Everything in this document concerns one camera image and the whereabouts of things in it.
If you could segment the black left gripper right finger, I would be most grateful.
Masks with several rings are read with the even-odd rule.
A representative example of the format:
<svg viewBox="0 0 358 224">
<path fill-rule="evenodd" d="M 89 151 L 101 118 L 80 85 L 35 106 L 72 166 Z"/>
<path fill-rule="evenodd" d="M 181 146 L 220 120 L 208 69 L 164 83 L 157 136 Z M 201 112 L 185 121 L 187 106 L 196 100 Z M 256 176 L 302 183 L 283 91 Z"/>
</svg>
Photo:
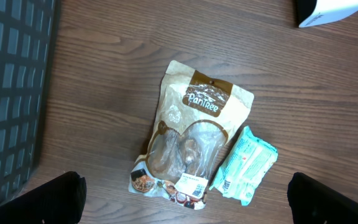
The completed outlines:
<svg viewBox="0 0 358 224">
<path fill-rule="evenodd" d="M 304 173 L 296 172 L 287 198 L 294 224 L 358 224 L 358 203 Z"/>
</svg>

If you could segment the brown snack wrapper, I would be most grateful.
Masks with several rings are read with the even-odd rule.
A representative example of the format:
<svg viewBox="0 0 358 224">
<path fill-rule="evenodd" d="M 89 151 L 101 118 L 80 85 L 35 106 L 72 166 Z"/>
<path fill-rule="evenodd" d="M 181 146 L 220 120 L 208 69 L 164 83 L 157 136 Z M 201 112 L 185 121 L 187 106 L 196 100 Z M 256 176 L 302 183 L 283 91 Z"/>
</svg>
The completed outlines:
<svg viewBox="0 0 358 224">
<path fill-rule="evenodd" d="M 128 190 L 201 210 L 220 150 L 245 122 L 254 94 L 172 60 L 160 86 L 152 137 Z"/>
</svg>

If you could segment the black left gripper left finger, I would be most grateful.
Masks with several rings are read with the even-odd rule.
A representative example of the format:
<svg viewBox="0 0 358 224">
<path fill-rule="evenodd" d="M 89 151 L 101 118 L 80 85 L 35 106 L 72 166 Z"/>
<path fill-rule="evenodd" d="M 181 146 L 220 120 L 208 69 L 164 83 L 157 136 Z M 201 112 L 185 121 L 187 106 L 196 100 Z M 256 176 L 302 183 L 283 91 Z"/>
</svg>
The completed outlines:
<svg viewBox="0 0 358 224">
<path fill-rule="evenodd" d="M 86 179 L 69 171 L 0 206 L 0 224 L 79 223 Z"/>
</svg>

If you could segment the teal tissue pack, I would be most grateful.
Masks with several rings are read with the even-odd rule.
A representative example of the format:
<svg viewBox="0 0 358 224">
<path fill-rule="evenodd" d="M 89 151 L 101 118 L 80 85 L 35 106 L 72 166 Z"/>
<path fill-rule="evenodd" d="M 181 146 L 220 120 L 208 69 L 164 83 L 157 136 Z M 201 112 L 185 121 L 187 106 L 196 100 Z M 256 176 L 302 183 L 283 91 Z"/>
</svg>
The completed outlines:
<svg viewBox="0 0 358 224">
<path fill-rule="evenodd" d="M 241 205 L 247 206 L 277 158 L 277 149 L 254 136 L 246 126 L 218 168 L 210 189 L 215 188 L 223 197 L 240 200 Z"/>
</svg>

